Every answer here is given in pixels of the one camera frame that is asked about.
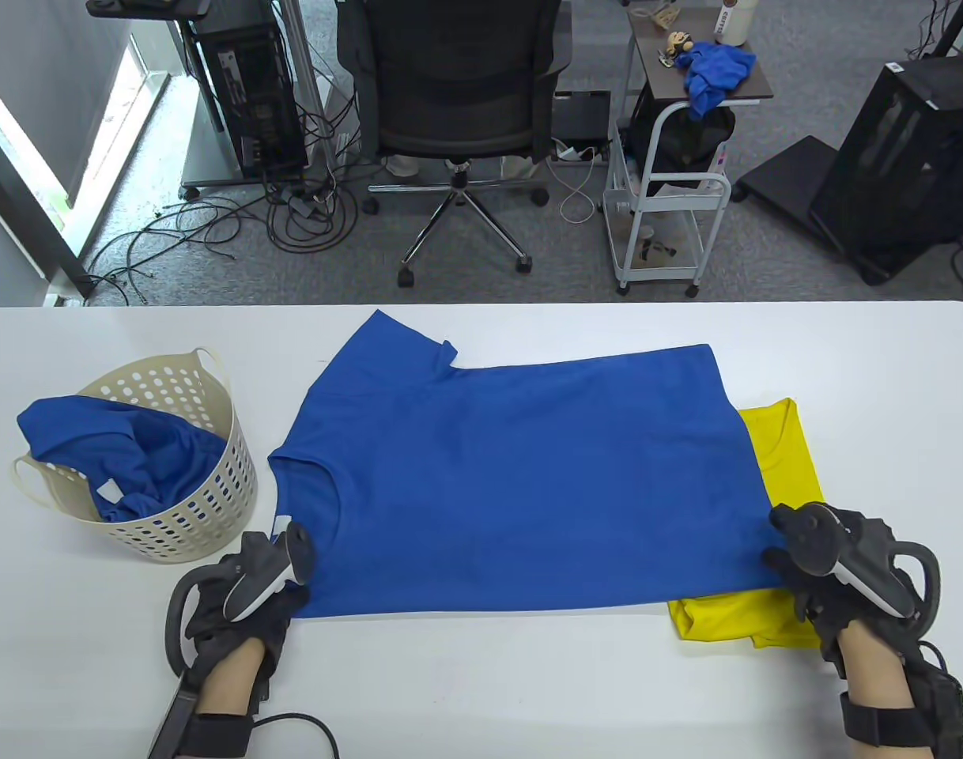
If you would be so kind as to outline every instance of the yellow t-shirt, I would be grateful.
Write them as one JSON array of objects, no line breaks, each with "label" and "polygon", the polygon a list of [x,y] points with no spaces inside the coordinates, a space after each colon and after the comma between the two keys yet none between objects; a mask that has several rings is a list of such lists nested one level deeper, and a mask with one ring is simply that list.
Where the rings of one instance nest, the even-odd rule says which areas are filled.
[{"label": "yellow t-shirt", "polygon": [[[749,428],[773,505],[799,508],[824,500],[795,402],[786,398],[764,409],[739,413]],[[690,598],[668,606],[682,640],[713,643],[750,637],[756,648],[818,648],[813,626],[797,621],[795,598],[785,590]]]}]

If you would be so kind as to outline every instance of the white plastic basket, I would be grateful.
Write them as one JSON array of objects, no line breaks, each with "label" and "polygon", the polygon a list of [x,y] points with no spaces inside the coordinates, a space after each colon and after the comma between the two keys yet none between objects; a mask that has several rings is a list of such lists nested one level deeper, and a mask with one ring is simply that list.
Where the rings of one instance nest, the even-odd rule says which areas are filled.
[{"label": "white plastic basket", "polygon": [[[92,531],[109,535],[163,564],[202,559],[228,545],[253,513],[257,474],[232,397],[201,364],[200,351],[206,352],[225,376],[214,353],[207,348],[197,348],[192,353],[145,358],[127,364],[95,380],[78,394],[175,414],[225,440],[225,452],[217,467],[189,498],[146,519],[105,522],[95,509],[84,474],[65,466],[37,462],[28,453],[14,462],[14,484],[36,503],[76,519]],[[40,473],[52,502],[29,490],[22,481],[20,465]]]}]

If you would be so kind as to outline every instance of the glove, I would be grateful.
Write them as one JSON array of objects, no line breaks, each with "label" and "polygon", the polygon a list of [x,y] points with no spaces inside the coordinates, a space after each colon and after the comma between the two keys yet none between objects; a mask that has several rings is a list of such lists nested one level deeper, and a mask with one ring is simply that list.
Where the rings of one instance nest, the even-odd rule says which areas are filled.
[{"label": "glove", "polygon": [[[880,610],[850,585],[843,585],[833,575],[815,577],[807,574],[784,549],[764,550],[763,564],[777,572],[784,586],[795,596],[797,618],[813,623],[821,642],[822,658],[836,665],[840,679],[845,679],[846,673],[836,637],[855,619],[863,621],[875,636],[908,662],[923,662],[918,642],[905,632],[900,621]],[[907,572],[894,568],[893,574],[914,592],[914,583]]]},{"label": "glove", "polygon": [[[243,534],[240,552],[225,554],[218,564],[242,564],[243,572],[249,571],[247,556],[251,556],[251,552],[247,550],[247,541],[254,539],[266,541],[267,538],[253,532]],[[291,618],[309,603],[309,589],[289,583],[284,590],[269,597],[250,617],[229,622],[225,619],[223,609],[225,598],[228,598],[228,593],[235,585],[236,577],[206,580],[197,586],[200,600],[197,602],[197,610],[186,625],[186,636],[193,640],[197,648],[197,658],[188,674],[194,687],[199,688],[221,660],[251,637],[261,640],[266,649],[264,662],[257,675],[257,683],[266,685],[277,669]]]}]

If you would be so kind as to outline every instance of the blue cloth in basket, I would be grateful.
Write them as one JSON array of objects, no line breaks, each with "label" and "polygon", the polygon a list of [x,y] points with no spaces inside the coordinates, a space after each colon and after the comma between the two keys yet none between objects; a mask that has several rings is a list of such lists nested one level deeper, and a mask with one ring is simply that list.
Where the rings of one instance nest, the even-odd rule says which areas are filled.
[{"label": "blue cloth in basket", "polygon": [[752,75],[756,55],[730,44],[695,43],[676,63],[689,70],[685,78],[689,111],[692,120],[699,122]]},{"label": "blue cloth in basket", "polygon": [[377,312],[270,456],[319,552],[301,617],[567,610],[773,587],[709,346],[460,369]]},{"label": "blue cloth in basket", "polygon": [[107,522],[175,506],[210,477],[225,451],[220,437],[174,414],[84,395],[42,398],[18,416],[18,426],[37,462],[88,478]]}]

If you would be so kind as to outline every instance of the computer case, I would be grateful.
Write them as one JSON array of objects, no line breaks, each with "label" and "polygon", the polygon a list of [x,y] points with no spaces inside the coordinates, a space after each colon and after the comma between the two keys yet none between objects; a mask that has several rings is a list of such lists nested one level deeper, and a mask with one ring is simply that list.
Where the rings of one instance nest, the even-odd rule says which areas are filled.
[{"label": "computer case", "polygon": [[193,30],[243,176],[300,173],[304,130],[270,0],[211,3]]},{"label": "computer case", "polygon": [[963,236],[963,55],[884,66],[810,215],[872,285]]}]

